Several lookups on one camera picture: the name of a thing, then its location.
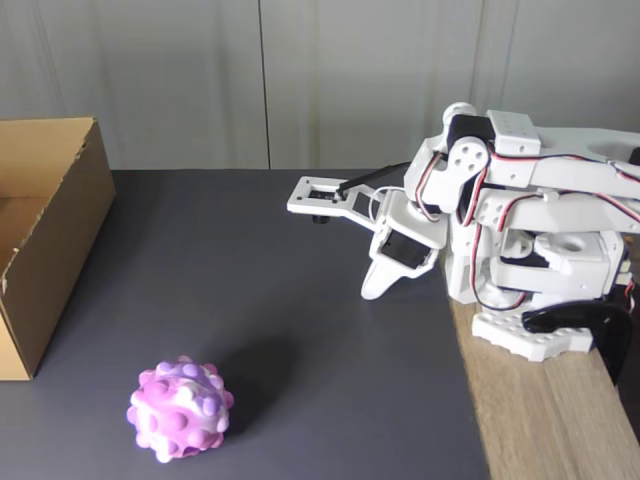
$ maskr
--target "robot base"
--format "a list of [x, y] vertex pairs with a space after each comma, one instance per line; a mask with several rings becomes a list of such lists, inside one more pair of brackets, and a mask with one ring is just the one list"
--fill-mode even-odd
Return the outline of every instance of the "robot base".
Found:
[[471, 333], [531, 362], [542, 362], [567, 351], [591, 350], [593, 336], [588, 328], [560, 328], [549, 334], [530, 333], [524, 329], [522, 318], [516, 312], [477, 313], [471, 323]]

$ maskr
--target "cable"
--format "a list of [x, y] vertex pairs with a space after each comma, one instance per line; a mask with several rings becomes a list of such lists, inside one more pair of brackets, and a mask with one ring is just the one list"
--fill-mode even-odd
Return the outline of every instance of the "cable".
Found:
[[440, 216], [438, 214], [432, 214], [427, 211], [427, 209], [424, 206], [424, 203], [422, 203], [422, 195], [424, 194], [424, 190], [427, 186], [427, 180], [429, 179], [429, 175], [431, 175], [431, 172], [435, 168], [440, 158], [442, 158], [441, 152], [435, 152], [433, 154], [433, 156], [431, 157], [431, 160], [429, 160], [429, 163], [427, 164], [427, 166], [424, 169], [424, 172], [422, 173], [422, 177], [418, 182], [418, 186], [416, 187], [416, 192], [415, 192], [415, 198], [416, 198], [416, 202], [418, 203], [418, 207], [420, 208], [424, 216], [427, 217], [427, 220], [429, 220], [430, 222], [437, 222]]
[[633, 175], [625, 172], [620, 167], [618, 167], [614, 162], [610, 162], [609, 165], [613, 167], [613, 169], [616, 171], [616, 175], [618, 175], [620, 178], [624, 178], [625, 180], [631, 180], [632, 182], [640, 183], [640, 178], [634, 177]]
[[371, 221], [375, 221], [375, 219], [373, 218], [373, 200], [375, 199], [375, 197], [378, 195], [378, 193], [383, 192], [385, 190], [395, 190], [395, 191], [399, 191], [399, 192], [404, 192], [404, 188], [402, 187], [396, 187], [396, 186], [386, 186], [386, 187], [380, 187], [378, 188], [375, 192], [373, 192], [373, 194], [369, 197], [369, 219]]
[[482, 300], [480, 300], [480, 297], [478, 296], [478, 290], [476, 289], [476, 258], [478, 256], [478, 245], [480, 243], [481, 234], [482, 234], [482, 225], [478, 223], [476, 226], [476, 234], [473, 240], [473, 247], [471, 248], [471, 265], [469, 265], [469, 284], [471, 285], [473, 296], [476, 298], [476, 302], [478, 302], [480, 305], [482, 305], [483, 307], [489, 310], [494, 310], [496, 312], [506, 312], [508, 310], [513, 310], [514, 308], [518, 308], [520, 305], [522, 305], [522, 302], [527, 296], [526, 292], [520, 293], [520, 296], [518, 297], [518, 300], [516, 300], [516, 303], [514, 303], [509, 307], [492, 307], [484, 303]]
[[504, 209], [502, 210], [502, 213], [500, 214], [500, 220], [498, 221], [498, 228], [497, 228], [498, 233], [501, 233], [504, 230], [504, 225], [507, 221], [507, 215], [509, 215], [509, 211], [511, 210], [511, 207], [513, 207], [520, 200], [524, 200], [526, 198], [534, 198], [534, 197], [541, 198], [542, 195], [540, 195], [539, 193], [529, 193], [526, 195], [521, 195], [520, 197], [516, 197], [512, 199], [509, 203], [507, 203]]
[[576, 160], [584, 160], [585, 162], [604, 163], [594, 158], [584, 157], [582, 155], [575, 155], [573, 153], [553, 153], [549, 155], [535, 155], [531, 157], [517, 157], [512, 155], [502, 155], [496, 152], [492, 144], [487, 143], [487, 147], [489, 148], [489, 152], [491, 153], [491, 158], [494, 158], [496, 160], [503, 160], [505, 162], [518, 162], [518, 161], [531, 162], [536, 160], [544, 160], [545, 158], [568, 157], [568, 158], [575, 158]]
[[373, 172], [366, 173], [356, 178], [352, 178], [351, 180], [346, 180], [340, 184], [336, 193], [344, 200], [344, 193], [350, 188], [357, 187], [358, 185], [362, 185], [363, 183], [370, 182], [380, 177], [384, 177], [385, 175], [389, 175], [390, 173], [399, 170], [400, 168], [407, 167], [411, 164], [411, 162], [402, 162], [396, 163], [395, 165], [387, 165], [386, 167], [379, 168], [378, 170], [374, 170]]
[[476, 211], [476, 206], [478, 205], [478, 197], [480, 196], [480, 189], [482, 188], [482, 183], [484, 179], [487, 178], [488, 167], [482, 169], [482, 171], [478, 174], [475, 183], [473, 184], [473, 191], [471, 193], [471, 200], [469, 202], [469, 210], [467, 210], [467, 214], [464, 217], [464, 221], [462, 222], [463, 227], [468, 227], [473, 220], [473, 214]]
[[629, 300], [629, 312], [633, 312], [633, 309], [636, 306], [636, 302], [633, 299], [633, 296], [631, 295], [631, 292], [633, 292], [633, 289], [635, 287], [635, 282], [633, 281], [633, 278], [631, 280], [629, 280], [629, 284], [627, 285], [627, 288], [624, 289], [624, 296]]

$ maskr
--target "white plastic part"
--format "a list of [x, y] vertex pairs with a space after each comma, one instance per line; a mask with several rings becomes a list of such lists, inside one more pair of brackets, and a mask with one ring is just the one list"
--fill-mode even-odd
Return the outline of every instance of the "white plastic part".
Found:
[[[431, 249], [416, 268], [411, 268], [383, 253], [383, 246], [394, 231]], [[446, 241], [446, 218], [438, 222], [429, 222], [402, 192], [389, 192], [380, 205], [376, 230], [371, 239], [369, 256], [372, 262], [362, 284], [362, 297], [373, 300], [400, 278], [417, 278], [433, 269], [438, 252], [446, 245]]]
[[488, 110], [496, 134], [496, 153], [514, 157], [535, 156], [540, 153], [540, 138], [529, 115]]
[[482, 312], [473, 317], [471, 334], [484, 338], [531, 362], [541, 362], [563, 352], [588, 352], [593, 336], [587, 328], [561, 328], [553, 333], [530, 333], [521, 316], [513, 312]]
[[447, 168], [431, 173], [422, 201], [437, 205], [445, 213], [455, 212], [465, 183], [477, 175], [488, 161], [489, 152], [481, 140], [474, 137], [459, 139], [451, 147]]
[[347, 192], [345, 200], [337, 195], [332, 199], [310, 198], [312, 192], [335, 193], [345, 180], [339, 178], [302, 177], [287, 202], [287, 210], [293, 213], [318, 215], [324, 217], [345, 217], [369, 230], [375, 223], [368, 216], [357, 212], [354, 207], [358, 195], [367, 198], [373, 196], [375, 190], [366, 185], [359, 185]]
[[599, 234], [541, 234], [536, 237], [533, 248], [549, 262], [549, 268], [510, 265], [500, 257], [493, 257], [493, 283], [516, 290], [561, 292], [572, 299], [602, 296], [610, 265], [600, 247]]

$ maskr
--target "cardboard box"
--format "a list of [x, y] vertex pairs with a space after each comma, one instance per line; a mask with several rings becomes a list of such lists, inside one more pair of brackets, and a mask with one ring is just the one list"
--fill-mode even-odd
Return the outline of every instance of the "cardboard box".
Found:
[[95, 119], [0, 121], [0, 380], [33, 378], [114, 195]]

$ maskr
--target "gray wall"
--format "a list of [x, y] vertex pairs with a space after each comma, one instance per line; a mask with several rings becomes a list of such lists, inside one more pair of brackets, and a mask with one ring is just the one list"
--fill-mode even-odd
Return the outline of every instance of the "gray wall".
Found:
[[380, 166], [459, 100], [640, 131], [637, 18], [622, 0], [0, 0], [0, 116], [95, 115], [114, 168]]

